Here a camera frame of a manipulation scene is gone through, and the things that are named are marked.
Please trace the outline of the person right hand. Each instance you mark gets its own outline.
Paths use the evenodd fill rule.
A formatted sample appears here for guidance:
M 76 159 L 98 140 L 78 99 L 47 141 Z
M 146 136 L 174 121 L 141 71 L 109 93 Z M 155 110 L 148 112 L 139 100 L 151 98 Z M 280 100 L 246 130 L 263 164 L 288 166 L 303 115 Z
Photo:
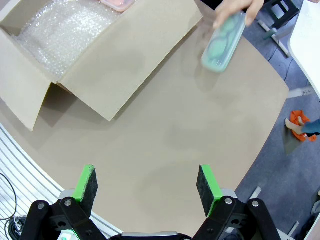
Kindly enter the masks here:
M 264 0 L 223 0 L 215 9 L 213 28 L 219 28 L 230 16 L 246 10 L 245 25 L 250 26 L 264 5 Z

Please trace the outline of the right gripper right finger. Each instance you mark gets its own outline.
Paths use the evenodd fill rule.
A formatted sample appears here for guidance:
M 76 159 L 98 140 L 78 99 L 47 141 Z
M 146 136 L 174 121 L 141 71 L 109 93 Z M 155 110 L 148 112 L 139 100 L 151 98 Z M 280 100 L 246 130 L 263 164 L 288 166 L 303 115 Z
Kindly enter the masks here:
M 218 240 L 228 228 L 236 229 L 243 240 L 281 238 L 264 201 L 253 198 L 244 203 L 223 195 L 209 165 L 199 166 L 196 187 L 206 220 L 194 240 Z

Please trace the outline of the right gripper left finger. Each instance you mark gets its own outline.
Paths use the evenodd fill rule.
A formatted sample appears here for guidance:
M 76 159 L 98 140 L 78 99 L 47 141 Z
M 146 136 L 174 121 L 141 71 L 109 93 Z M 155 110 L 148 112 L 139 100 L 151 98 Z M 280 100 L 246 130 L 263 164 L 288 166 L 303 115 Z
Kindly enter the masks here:
M 90 219 L 97 191 L 96 169 L 85 165 L 71 196 L 52 205 L 44 200 L 32 203 L 20 239 L 57 240 L 62 231 L 72 230 L 79 240 L 105 240 Z

